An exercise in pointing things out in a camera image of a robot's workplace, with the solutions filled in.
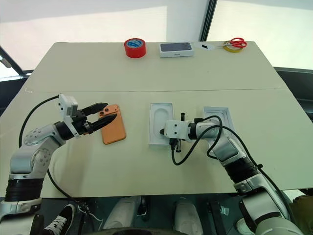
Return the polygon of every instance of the orange smartphone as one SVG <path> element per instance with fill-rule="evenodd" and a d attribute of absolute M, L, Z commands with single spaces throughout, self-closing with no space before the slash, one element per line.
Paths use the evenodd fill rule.
<path fill-rule="evenodd" d="M 108 105 L 99 112 L 100 117 L 104 117 L 108 114 L 117 114 L 117 116 L 110 124 L 101 128 L 102 141 L 104 144 L 121 141 L 126 138 L 126 132 L 119 106 L 117 104 Z"/>

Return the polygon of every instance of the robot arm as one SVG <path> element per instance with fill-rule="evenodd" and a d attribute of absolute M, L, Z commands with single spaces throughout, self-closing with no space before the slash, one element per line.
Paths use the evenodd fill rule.
<path fill-rule="evenodd" d="M 67 140 L 91 134 L 116 117 L 116 114 L 107 115 L 91 123 L 87 116 L 101 111 L 107 103 L 78 110 L 76 100 L 63 94 L 59 95 L 59 106 L 63 121 L 30 131 L 11 158 L 6 195 L 0 202 L 0 234 L 6 234 L 6 228 L 13 234 L 12 221 L 16 220 L 29 228 L 21 228 L 23 232 L 18 230 L 16 234 L 32 234 L 31 225 L 42 221 L 34 212 L 40 208 L 43 181 L 53 152 Z"/>
<path fill-rule="evenodd" d="M 178 144 L 178 140 L 201 139 L 212 141 L 219 131 L 219 122 L 211 119 L 207 122 L 168 120 L 160 133 L 170 138 L 170 143 Z M 289 221 L 288 210 L 273 185 L 260 172 L 246 152 L 234 139 L 222 130 L 220 139 L 213 152 L 240 194 L 246 196 L 239 204 L 249 228 L 257 235 L 294 235 L 301 231 Z"/>

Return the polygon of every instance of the black cable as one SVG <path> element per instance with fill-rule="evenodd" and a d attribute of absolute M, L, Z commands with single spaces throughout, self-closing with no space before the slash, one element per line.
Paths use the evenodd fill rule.
<path fill-rule="evenodd" d="M 77 235 L 81 235 L 82 234 L 84 222 L 85 222 L 85 214 L 82 213 L 82 216 L 80 217 L 80 222 L 79 222 Z"/>
<path fill-rule="evenodd" d="M 49 179 L 50 181 L 52 182 L 52 184 L 55 186 L 55 188 L 60 192 L 62 193 L 65 197 L 67 197 L 68 199 L 72 200 L 73 202 L 77 203 L 77 204 L 80 204 L 79 201 L 77 201 L 75 198 L 71 197 L 70 195 L 68 195 L 66 192 L 64 192 L 57 184 L 56 182 L 54 181 L 54 179 L 52 178 L 52 175 L 50 173 L 50 170 L 48 168 L 48 176 L 49 176 Z"/>
<path fill-rule="evenodd" d="M 190 150 L 188 151 L 188 153 L 186 154 L 186 156 L 183 158 L 183 160 L 181 160 L 179 163 L 177 163 L 177 162 L 175 161 L 174 149 L 172 148 L 172 160 L 173 160 L 173 163 L 174 163 L 175 165 L 181 165 L 181 164 L 183 164 L 183 163 L 188 159 L 189 155 L 192 153 L 192 151 L 194 150 L 194 148 L 196 147 L 197 143 L 198 143 L 199 140 L 202 138 L 202 136 L 203 136 L 206 132 L 208 132 L 209 130 L 211 130 L 211 129 L 213 129 L 213 128 L 216 128 L 216 127 L 219 127 L 219 128 L 220 128 L 221 126 L 220 126 L 220 125 L 214 125 L 214 126 L 210 126 L 210 127 L 208 127 L 207 129 L 205 129 L 205 130 L 199 135 L 199 137 L 196 139 L 196 141 L 194 142 L 194 144 L 192 145 L 192 147 L 190 148 Z M 280 197 L 280 199 L 282 200 L 284 206 L 286 207 L 286 210 L 287 210 L 287 212 L 288 212 L 288 214 L 289 214 L 289 216 L 290 216 L 291 222 L 292 222 L 292 223 L 295 223 L 295 219 L 294 219 L 293 213 L 292 213 L 292 211 L 291 211 L 291 209 L 290 209 L 290 206 L 289 206 L 287 200 L 286 200 L 285 197 L 283 196 L 283 194 L 282 194 L 281 190 L 279 189 L 279 187 L 274 183 L 274 181 L 261 169 L 261 167 L 263 167 L 263 166 L 262 166 L 261 164 L 258 165 L 258 164 L 255 162 L 255 160 L 252 158 L 252 156 L 251 156 L 251 154 L 250 154 L 248 148 L 246 147 L 245 143 L 244 143 L 243 140 L 237 135 L 236 132 L 234 132 L 232 129 L 230 129 L 230 128 L 226 127 L 226 126 L 222 126 L 222 128 L 225 129 L 225 130 L 227 130 L 227 131 L 229 131 L 229 132 L 231 132 L 231 133 L 238 139 L 238 141 L 239 141 L 239 142 L 241 143 L 241 145 L 243 146 L 243 148 L 244 148 L 244 150 L 245 150 L 247 156 L 248 156 L 249 159 L 252 161 L 252 163 L 253 163 L 256 167 L 258 167 L 259 171 L 260 171 L 260 172 L 265 176 L 265 178 L 273 185 L 273 187 L 275 188 L 275 190 L 276 190 L 278 196 Z"/>
<path fill-rule="evenodd" d="M 90 214 L 88 214 L 88 217 L 89 217 L 89 220 L 90 220 L 90 223 L 91 223 L 91 229 L 92 229 L 93 232 L 95 232 L 94 223 L 93 223 L 92 217 L 91 217 Z"/>
<path fill-rule="evenodd" d="M 48 101 L 51 101 L 51 100 L 54 100 L 54 99 L 57 99 L 57 98 L 59 98 L 59 95 L 56 95 L 56 96 L 51 97 L 51 98 L 49 98 L 49 99 L 46 99 L 46 100 L 44 100 L 43 102 L 40 102 L 39 104 L 37 104 L 37 105 L 29 112 L 29 114 L 28 114 L 27 117 L 25 118 L 24 123 L 23 123 L 23 125 L 22 125 L 22 127 L 21 127 L 21 130 L 20 130 L 20 135 L 19 135 L 19 148 L 22 146 L 22 138 L 23 138 L 23 132 L 24 132 L 25 126 L 26 126 L 26 124 L 27 124 L 27 122 L 28 122 L 30 116 L 33 114 L 33 112 L 35 112 L 35 110 L 36 110 L 37 108 L 39 108 L 41 105 L 43 105 L 44 103 L 47 103 Z"/>
<path fill-rule="evenodd" d="M 172 161 L 174 163 L 174 165 L 181 165 L 183 164 L 187 159 L 188 157 L 190 156 L 190 154 L 192 153 L 192 151 L 194 150 L 194 148 L 196 147 L 197 143 L 201 140 L 202 136 L 204 136 L 204 134 L 206 132 L 208 132 L 209 130 L 215 128 L 215 127 L 218 127 L 218 126 L 210 126 L 208 128 L 206 128 L 199 136 L 198 138 L 196 139 L 196 141 L 194 142 L 194 144 L 191 146 L 190 150 L 188 151 L 188 153 L 186 154 L 186 156 L 180 161 L 180 162 L 176 162 L 175 161 L 175 156 L 174 156 L 174 150 L 175 148 L 173 148 L 173 146 L 171 147 L 171 150 L 172 150 Z"/>
<path fill-rule="evenodd" d="M 29 114 L 27 115 L 27 117 L 25 118 L 24 120 L 24 123 L 21 127 L 21 130 L 20 130 L 20 135 L 19 135 L 19 147 L 22 146 L 22 138 L 23 138 L 23 132 L 24 132 L 24 129 L 25 129 L 25 126 L 30 118 L 30 116 L 36 111 L 36 109 L 38 109 L 40 106 L 42 106 L 43 104 L 51 101 L 51 100 L 54 100 L 54 99 L 58 99 L 59 98 L 59 95 L 56 95 L 56 96 L 53 96 L 49 99 L 46 99 L 42 102 L 40 102 L 39 104 L 37 104 L 30 112 Z M 68 195 L 66 192 L 64 192 L 57 184 L 56 182 L 53 180 L 52 176 L 51 176 L 51 173 L 50 173 L 50 170 L 48 169 L 48 176 L 49 176 L 49 179 L 51 180 L 52 184 L 55 186 L 55 188 L 60 192 L 62 193 L 65 197 L 69 198 L 70 200 L 76 202 L 77 204 L 79 203 L 77 200 L 75 200 L 74 198 L 72 198 L 70 195 Z"/>
<path fill-rule="evenodd" d="M 221 135 L 222 135 L 222 127 L 223 127 L 223 123 L 222 123 L 222 120 L 221 120 L 221 118 L 219 117 L 219 116 L 217 116 L 217 115 L 212 115 L 212 116 L 209 116 L 209 117 L 206 117 L 206 118 L 198 118 L 198 120 L 201 120 L 201 121 L 205 121 L 205 120 L 208 120 L 208 119 L 211 119 L 211 118 L 217 118 L 218 120 L 219 120 L 219 123 L 220 123 L 220 125 L 219 126 L 210 126 L 210 127 L 208 127 L 208 128 L 206 128 L 199 136 L 198 136 L 198 138 L 196 139 L 196 141 L 194 142 L 194 144 L 191 146 L 191 148 L 190 148 L 190 150 L 188 151 L 188 153 L 186 154 L 186 156 L 180 161 L 180 162 L 176 162 L 176 160 L 175 160 L 175 154 L 174 154 L 174 150 L 175 150 L 175 148 L 174 148 L 174 146 L 172 145 L 172 161 L 173 161 L 173 163 L 174 163 L 174 165 L 181 165 L 181 164 L 183 164 L 187 159 L 188 159 L 188 157 L 190 156 L 190 154 L 192 153 L 192 151 L 194 150 L 194 148 L 196 147 L 196 145 L 198 144 L 198 142 L 201 140 L 201 138 L 204 136 L 204 134 L 206 133 L 206 132 L 208 132 L 209 130 L 211 130 L 211 129 L 213 129 L 213 128 L 215 128 L 215 127 L 219 127 L 219 132 L 218 132 L 218 134 L 217 134 L 217 137 L 216 137 L 216 139 L 214 140 L 214 142 L 213 142 L 213 144 L 211 145 L 211 147 L 209 148 L 209 150 L 207 151 L 207 155 L 208 155 L 208 157 L 210 157 L 210 158 L 213 158 L 213 159 L 217 159 L 216 157 L 213 157 L 213 156 L 211 156 L 211 155 L 209 155 L 209 152 L 215 147 L 215 145 L 217 144 L 217 142 L 220 140 L 220 137 L 221 137 Z"/>
<path fill-rule="evenodd" d="M 248 155 L 248 157 L 250 158 L 250 160 L 252 161 L 252 163 L 258 167 L 259 171 L 265 176 L 265 178 L 273 185 L 273 187 L 275 188 L 278 196 L 280 197 L 280 199 L 282 200 L 284 206 L 286 207 L 286 210 L 290 216 L 290 220 L 292 223 L 295 223 L 295 219 L 294 219 L 294 215 L 290 209 L 289 203 L 287 202 L 287 200 L 285 199 L 285 197 L 283 196 L 281 190 L 279 189 L 279 187 L 274 183 L 274 181 L 261 169 L 262 165 L 258 165 L 255 160 L 252 158 L 251 154 L 249 153 L 248 148 L 246 147 L 245 143 L 243 142 L 243 140 L 237 135 L 236 132 L 234 132 L 232 129 L 223 126 L 223 129 L 226 129 L 227 131 L 231 132 L 241 143 L 241 145 L 243 146 L 246 154 Z"/>
<path fill-rule="evenodd" d="M 219 132 L 218 132 L 218 134 L 217 134 L 217 136 L 216 136 L 216 139 L 214 140 L 213 144 L 211 145 L 211 147 L 210 147 L 210 148 L 208 149 L 208 151 L 206 152 L 206 155 L 207 155 L 209 158 L 212 158 L 212 159 L 216 159 L 216 160 L 217 160 L 217 157 L 214 157 L 214 156 L 210 155 L 210 152 L 211 152 L 212 149 L 216 146 L 217 142 L 218 142 L 218 141 L 220 140 L 220 138 L 221 138 L 222 130 L 223 130 L 223 123 L 222 123 L 222 120 L 221 120 L 221 118 L 220 118 L 219 116 L 217 116 L 217 115 L 212 115 L 212 116 L 210 116 L 210 117 L 204 118 L 203 121 L 208 120 L 208 119 L 211 119 L 211 118 L 214 118 L 214 117 L 217 118 L 217 119 L 219 120 L 219 122 L 220 122 L 220 125 L 219 125 Z"/>
<path fill-rule="evenodd" d="M 25 120 L 24 120 L 24 122 L 23 122 L 23 125 L 22 125 L 22 127 L 21 127 L 21 130 L 20 130 L 20 135 L 19 135 L 19 147 L 22 146 L 23 132 L 24 132 L 25 126 L 26 126 L 26 124 L 27 124 L 27 122 L 28 122 L 30 116 L 31 116 L 31 115 L 35 112 L 35 110 L 38 109 L 41 105 L 43 105 L 43 104 L 45 104 L 45 103 L 47 103 L 47 102 L 49 102 L 49 101 L 51 101 L 51 100 L 58 99 L 58 98 L 59 98 L 59 95 L 53 96 L 53 97 L 51 97 L 51 98 L 49 98 L 49 99 L 46 99 L 46 100 L 40 102 L 39 104 L 37 104 L 37 105 L 29 112 L 29 114 L 28 114 L 27 117 L 25 118 Z M 73 202 L 77 203 L 78 206 L 80 207 L 80 209 L 83 210 L 83 211 L 90 217 L 91 227 L 92 227 L 92 229 L 93 229 L 93 231 L 94 231 L 94 223 L 93 223 L 92 217 L 91 217 L 91 215 L 90 215 L 89 208 L 88 208 L 84 203 L 79 202 L 79 201 L 76 200 L 75 198 L 71 197 L 71 196 L 70 196 L 68 193 L 66 193 L 64 190 L 62 190 L 62 189 L 57 185 L 57 183 L 54 181 L 54 179 L 52 178 L 52 175 L 51 175 L 51 173 L 50 173 L 49 168 L 48 168 L 47 173 L 48 173 L 48 176 L 49 176 L 50 181 L 51 181 L 52 184 L 55 186 L 55 188 L 56 188 L 60 193 L 62 193 L 65 197 L 67 197 L 68 199 L 70 199 L 70 200 L 72 200 Z M 82 221 L 84 221 L 84 219 L 85 219 L 85 214 L 83 213 L 83 214 L 82 214 L 82 217 L 81 217 L 81 222 L 80 222 L 80 223 L 82 223 Z M 82 225 L 80 224 L 80 231 L 79 231 L 78 234 L 81 234 L 81 230 L 82 230 Z"/>

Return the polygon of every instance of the white table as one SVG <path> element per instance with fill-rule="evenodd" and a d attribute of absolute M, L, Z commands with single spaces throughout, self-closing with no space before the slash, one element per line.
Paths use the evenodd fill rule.
<path fill-rule="evenodd" d="M 181 166 L 173 165 L 168 148 L 148 146 L 151 102 L 173 102 L 176 118 L 184 111 L 187 119 L 202 117 L 204 106 L 229 107 L 237 133 L 281 189 L 313 186 L 308 177 L 313 125 L 254 43 L 236 54 L 198 48 L 191 58 L 162 59 L 157 44 L 150 43 L 147 55 L 138 60 L 127 58 L 121 45 L 60 43 L 50 49 L 0 118 L 1 196 L 25 116 L 59 92 L 74 96 L 80 108 L 96 102 L 119 104 L 127 132 L 125 140 L 110 145 L 102 143 L 100 132 L 93 133 L 69 140 L 55 152 L 50 170 L 72 196 L 235 191 L 223 167 L 206 157 L 204 141 Z M 78 59 L 83 52 L 90 56 Z M 108 62 L 100 63 L 100 56 Z M 232 62 L 234 70 L 221 61 Z M 57 101 L 47 103 L 34 113 L 25 132 L 58 120 Z M 182 155 L 189 147 L 184 143 Z M 42 196 L 61 194 L 47 178 Z"/>

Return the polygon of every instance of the scissors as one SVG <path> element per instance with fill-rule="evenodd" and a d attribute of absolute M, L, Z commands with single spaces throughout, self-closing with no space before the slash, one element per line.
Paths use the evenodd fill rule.
<path fill-rule="evenodd" d="M 222 46 L 223 47 L 224 46 L 233 46 L 233 47 L 238 47 L 238 48 L 244 48 L 247 46 L 247 43 L 246 43 L 246 41 L 244 41 L 243 38 L 233 38 L 232 40 L 224 43 Z"/>

